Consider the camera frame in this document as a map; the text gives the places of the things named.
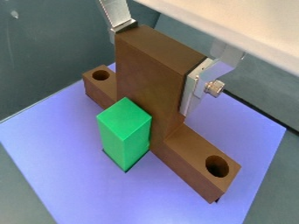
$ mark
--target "metal bolt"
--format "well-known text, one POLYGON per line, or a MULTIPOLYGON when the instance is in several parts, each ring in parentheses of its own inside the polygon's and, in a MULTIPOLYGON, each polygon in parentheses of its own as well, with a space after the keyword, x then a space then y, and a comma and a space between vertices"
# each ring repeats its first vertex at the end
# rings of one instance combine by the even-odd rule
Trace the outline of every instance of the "metal bolt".
POLYGON ((10 15, 11 15, 13 18, 15 18, 15 19, 18 18, 18 13, 17 13, 15 10, 10 11, 10 15))
POLYGON ((224 83, 220 80, 213 80, 205 83, 204 93, 212 95, 214 98, 220 96, 224 89, 224 83))

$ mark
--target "screw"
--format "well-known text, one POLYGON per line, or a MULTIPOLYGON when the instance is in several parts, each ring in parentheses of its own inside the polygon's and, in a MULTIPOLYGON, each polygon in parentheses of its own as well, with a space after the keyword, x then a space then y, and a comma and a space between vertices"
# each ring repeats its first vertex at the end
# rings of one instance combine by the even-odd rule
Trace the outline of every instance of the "screw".
POLYGON ((15 10, 10 11, 10 15, 11 15, 13 18, 15 18, 15 19, 18 18, 18 13, 17 13, 15 10))

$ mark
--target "wooden base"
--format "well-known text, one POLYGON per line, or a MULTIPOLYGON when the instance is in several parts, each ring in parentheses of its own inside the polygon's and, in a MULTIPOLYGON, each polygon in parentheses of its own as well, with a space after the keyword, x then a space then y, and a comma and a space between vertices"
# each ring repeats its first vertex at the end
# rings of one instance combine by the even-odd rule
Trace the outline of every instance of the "wooden base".
POLYGON ((182 124, 178 113, 185 77, 205 58, 158 31, 140 26, 116 34, 112 79, 98 85, 89 78, 102 66, 82 77, 86 94, 102 108, 126 97, 152 116, 150 151, 210 203, 226 191, 240 166, 182 124))

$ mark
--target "white panel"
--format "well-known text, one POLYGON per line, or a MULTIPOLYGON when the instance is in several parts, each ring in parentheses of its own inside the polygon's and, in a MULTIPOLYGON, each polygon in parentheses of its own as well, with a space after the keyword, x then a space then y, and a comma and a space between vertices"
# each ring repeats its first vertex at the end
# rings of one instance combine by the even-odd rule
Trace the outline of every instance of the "white panel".
POLYGON ((136 1, 299 76, 299 1, 136 1))

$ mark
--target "gray wall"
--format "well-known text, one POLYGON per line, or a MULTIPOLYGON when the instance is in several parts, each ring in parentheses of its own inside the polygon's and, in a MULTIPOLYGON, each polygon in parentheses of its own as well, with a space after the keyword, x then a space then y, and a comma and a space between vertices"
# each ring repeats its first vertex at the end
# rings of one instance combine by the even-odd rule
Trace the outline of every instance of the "gray wall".
MULTIPOLYGON (((158 13, 132 0, 128 6, 154 26, 158 13)), ((0 0, 0 121, 113 60, 95 0, 0 0)))

